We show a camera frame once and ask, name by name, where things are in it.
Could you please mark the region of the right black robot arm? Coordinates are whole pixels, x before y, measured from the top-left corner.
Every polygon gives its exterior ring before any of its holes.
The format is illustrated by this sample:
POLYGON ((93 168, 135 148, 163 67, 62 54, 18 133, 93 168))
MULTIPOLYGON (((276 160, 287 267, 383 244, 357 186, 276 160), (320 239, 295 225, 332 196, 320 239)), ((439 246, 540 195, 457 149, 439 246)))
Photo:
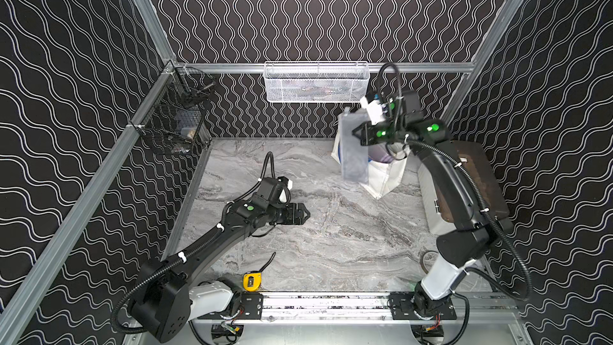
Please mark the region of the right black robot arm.
POLYGON ((382 79, 388 69, 395 75, 400 74, 395 63, 381 66, 373 90, 366 95, 368 107, 376 113, 354 127, 351 138, 364 147, 399 143, 402 148, 409 149, 429 170, 455 226, 453 231, 437 238, 439 257, 413 292, 415 314, 424 319, 441 314, 468 273, 479 275, 514 300, 530 300, 534 292, 533 278, 507 234, 508 224, 491 213, 477 182, 461 162, 444 121, 423 116, 417 92, 397 86, 391 97, 383 96, 382 79), (509 250, 520 268, 525 282, 523 292, 501 285, 473 265, 498 241, 509 250))

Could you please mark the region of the white canvas tote bag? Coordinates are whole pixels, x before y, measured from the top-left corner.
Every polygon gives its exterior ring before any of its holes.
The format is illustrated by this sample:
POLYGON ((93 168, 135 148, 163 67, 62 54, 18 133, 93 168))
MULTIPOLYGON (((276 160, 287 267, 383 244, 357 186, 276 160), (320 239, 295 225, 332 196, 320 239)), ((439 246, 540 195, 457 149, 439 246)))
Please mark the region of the white canvas tote bag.
MULTIPOLYGON (((340 164, 338 158, 338 136, 335 135, 335 142, 331 152, 331 156, 340 164)), ((405 173, 407 159, 394 160, 387 152, 384 145, 370 145, 368 147, 368 182, 361 185, 370 196, 375 199, 381 199, 398 187, 402 182, 402 177, 405 173)))

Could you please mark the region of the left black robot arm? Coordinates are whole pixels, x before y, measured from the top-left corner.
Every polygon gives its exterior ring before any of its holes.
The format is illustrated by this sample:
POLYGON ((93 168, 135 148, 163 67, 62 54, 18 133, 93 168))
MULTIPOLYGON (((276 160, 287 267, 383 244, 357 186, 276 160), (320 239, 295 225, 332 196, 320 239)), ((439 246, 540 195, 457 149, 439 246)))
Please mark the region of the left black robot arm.
POLYGON ((136 284, 110 313, 115 332, 148 333, 159 343, 173 339, 190 321, 210 313, 236 314, 239 290, 223 281, 199 285, 196 278, 229 249, 267 225, 304 225, 311 214, 291 199, 292 183, 276 176, 267 153, 260 178, 246 193, 226 204, 220 221, 185 249, 165 260, 149 260, 136 284))

